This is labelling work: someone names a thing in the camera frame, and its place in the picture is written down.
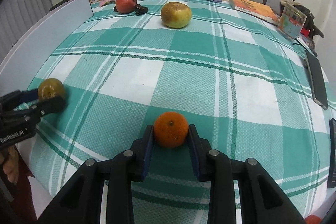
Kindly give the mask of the person left hand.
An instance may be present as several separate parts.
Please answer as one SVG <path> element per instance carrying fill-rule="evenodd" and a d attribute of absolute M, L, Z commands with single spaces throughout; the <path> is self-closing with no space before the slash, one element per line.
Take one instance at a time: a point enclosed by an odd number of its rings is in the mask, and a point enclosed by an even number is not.
<path fill-rule="evenodd" d="M 1 151 L 1 165 L 8 181 L 16 184 L 19 178 L 19 156 L 14 145 Z"/>

